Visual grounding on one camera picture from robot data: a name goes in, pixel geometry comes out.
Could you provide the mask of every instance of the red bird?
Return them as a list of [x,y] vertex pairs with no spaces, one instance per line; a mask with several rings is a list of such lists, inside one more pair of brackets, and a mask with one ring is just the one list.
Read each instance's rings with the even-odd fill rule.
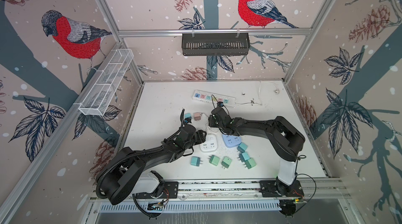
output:
[[42,26],[46,36],[52,35],[70,56],[91,60],[87,73],[91,69],[96,70],[92,67],[92,57],[100,50],[102,40],[112,34],[86,22],[71,20],[55,10],[47,11],[43,15]]
[[296,26],[287,22],[275,7],[272,0],[239,0],[239,15],[250,26],[265,27],[267,24],[282,23],[291,28]]

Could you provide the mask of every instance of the bird wallpaper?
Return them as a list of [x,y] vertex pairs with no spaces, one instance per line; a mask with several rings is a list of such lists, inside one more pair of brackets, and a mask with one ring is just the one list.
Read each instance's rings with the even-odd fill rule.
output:
[[366,223],[402,223],[402,0],[336,0],[289,82]]

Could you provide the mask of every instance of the socket outlet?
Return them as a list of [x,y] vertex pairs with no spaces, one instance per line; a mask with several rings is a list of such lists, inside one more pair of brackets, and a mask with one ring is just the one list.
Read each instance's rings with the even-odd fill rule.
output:
[[242,142],[242,139],[238,136],[222,134],[222,138],[227,148],[238,146]]
[[200,149],[202,152],[213,152],[218,149],[218,142],[216,141],[216,136],[214,134],[207,134],[205,136],[205,142],[200,144]]

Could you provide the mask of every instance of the white power strip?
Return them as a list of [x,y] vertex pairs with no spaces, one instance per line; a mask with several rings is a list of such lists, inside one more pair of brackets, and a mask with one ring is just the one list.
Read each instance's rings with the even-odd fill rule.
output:
[[214,103],[223,102],[225,106],[231,106],[231,107],[234,107],[235,100],[236,100],[236,98],[234,98],[232,96],[224,96],[224,95],[219,95],[219,94],[215,94],[215,93],[211,93],[211,92],[207,92],[207,91],[199,91],[199,90],[194,91],[193,99],[202,101],[202,102],[212,102],[212,101],[214,101]]

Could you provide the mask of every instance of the power cord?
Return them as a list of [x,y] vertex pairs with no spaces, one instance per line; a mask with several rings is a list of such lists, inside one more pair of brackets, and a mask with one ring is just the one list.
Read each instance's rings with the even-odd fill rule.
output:
[[247,102],[247,103],[244,103],[244,104],[235,103],[235,104],[237,104],[237,105],[259,105],[259,106],[262,106],[262,105],[263,105],[263,102],[262,102],[261,97],[260,97],[260,91],[261,91],[261,83],[263,83],[263,82],[271,83],[271,84],[275,85],[276,90],[274,90],[274,93],[277,94],[277,95],[279,94],[280,91],[279,91],[279,88],[278,88],[278,86],[277,86],[276,83],[274,83],[274,82],[269,82],[269,81],[260,81],[260,87],[259,87],[259,89],[258,89],[258,99],[260,100],[260,103],[259,103],[259,104],[258,104],[258,103],[254,103],[254,102]]

